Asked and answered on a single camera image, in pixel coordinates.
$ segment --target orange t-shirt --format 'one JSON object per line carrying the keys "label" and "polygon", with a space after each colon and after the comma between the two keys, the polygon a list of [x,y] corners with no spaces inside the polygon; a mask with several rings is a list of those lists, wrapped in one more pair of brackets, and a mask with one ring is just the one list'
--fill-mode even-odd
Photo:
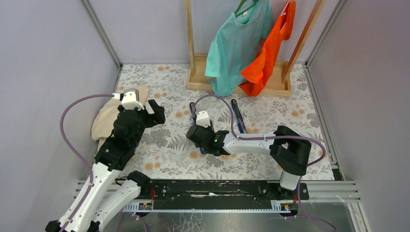
{"label": "orange t-shirt", "polygon": [[241,72],[242,76],[248,81],[239,87],[241,87],[248,96],[256,97],[266,86],[266,83],[273,73],[273,67],[278,58],[280,44],[283,40],[288,40],[291,37],[295,10],[296,2],[290,1],[284,10],[284,14],[279,16],[278,21],[273,26],[261,53]]}

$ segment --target floral mat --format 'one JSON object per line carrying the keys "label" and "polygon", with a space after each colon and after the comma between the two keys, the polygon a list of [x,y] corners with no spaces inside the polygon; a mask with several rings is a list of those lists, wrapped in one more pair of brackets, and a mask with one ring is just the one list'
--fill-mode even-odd
{"label": "floral mat", "polygon": [[[188,64],[154,65],[126,64],[118,83],[118,92],[132,86],[150,88],[148,99],[155,99],[165,107],[166,122],[146,129],[135,155],[121,175],[139,170],[151,178],[164,179],[253,179],[279,180],[282,168],[270,156],[239,153],[214,157],[203,155],[185,134],[192,124],[189,103],[206,94],[185,88]],[[285,125],[297,133],[323,143],[319,118],[308,89],[302,65],[291,72],[292,95],[288,99],[234,94],[225,99],[236,99],[249,133],[275,131]],[[202,100],[197,110],[206,110],[215,130],[230,130],[227,107],[216,98]],[[312,146],[309,161],[322,155],[317,145]],[[330,161],[326,157],[310,166],[305,180],[333,180]]]}

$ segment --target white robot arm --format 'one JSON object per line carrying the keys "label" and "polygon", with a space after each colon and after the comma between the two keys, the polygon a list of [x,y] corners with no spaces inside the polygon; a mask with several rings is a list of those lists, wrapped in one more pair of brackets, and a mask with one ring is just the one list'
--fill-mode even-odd
{"label": "white robot arm", "polygon": [[46,232],[85,232],[90,225],[105,226],[126,203],[136,198],[141,185],[148,177],[139,173],[137,178],[128,178],[120,188],[97,211],[97,207],[109,185],[118,177],[135,153],[145,128],[165,123],[164,108],[149,100],[153,114],[139,102],[138,90],[126,90],[124,94],[114,94],[121,101],[118,118],[114,122],[111,136],[101,146],[92,165],[93,184],[84,185],[67,212],[59,219],[48,223]]}
{"label": "white robot arm", "polygon": [[266,134],[241,134],[237,139],[231,132],[214,132],[206,111],[198,112],[195,125],[187,132],[187,138],[205,152],[220,156],[236,153],[257,153],[272,156],[283,168],[280,186],[295,190],[300,176],[306,174],[311,143],[294,139],[268,139],[272,136],[300,136],[285,126],[278,126],[275,132]]}

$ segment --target wooden clothes rack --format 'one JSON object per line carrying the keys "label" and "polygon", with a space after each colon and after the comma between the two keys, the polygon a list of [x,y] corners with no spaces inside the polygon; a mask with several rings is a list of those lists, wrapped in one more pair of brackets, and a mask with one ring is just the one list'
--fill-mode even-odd
{"label": "wooden clothes rack", "polygon": [[[315,6],[310,13],[309,19],[306,22],[305,28],[300,35],[299,41],[292,53],[289,61],[277,60],[273,69],[272,76],[266,84],[266,87],[262,90],[259,96],[264,97],[282,97],[288,98],[292,93],[290,73],[299,57],[303,46],[306,43],[319,15],[325,5],[326,0],[316,0]],[[185,11],[187,16],[187,32],[188,32],[188,46],[190,49],[190,70],[188,72],[186,87],[190,90],[203,90],[212,91],[212,86],[209,82],[212,78],[205,77],[206,57],[205,54],[195,54],[193,46],[193,33],[192,33],[192,15],[191,15],[191,1],[185,0]],[[235,88],[235,93],[245,94],[245,92],[239,88]]]}

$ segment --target white wall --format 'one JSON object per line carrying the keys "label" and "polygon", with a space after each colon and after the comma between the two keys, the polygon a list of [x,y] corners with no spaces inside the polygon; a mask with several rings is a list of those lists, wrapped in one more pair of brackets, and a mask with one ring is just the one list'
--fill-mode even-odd
{"label": "white wall", "polygon": [[[239,2],[191,0],[195,53],[208,53],[218,29]],[[286,0],[271,2],[276,20]],[[296,1],[292,37],[283,42],[278,59],[290,59],[315,2]],[[299,60],[308,58],[337,3],[327,1]],[[184,0],[91,0],[91,4],[122,62],[189,61]]]}
{"label": "white wall", "polygon": [[[59,134],[60,115],[78,98],[109,93],[117,68],[79,0],[1,1],[0,54],[0,231],[44,231],[85,170]],[[106,101],[68,113],[69,139],[87,160]]]}
{"label": "white wall", "polygon": [[409,231],[410,1],[350,1],[312,65],[373,232]]}

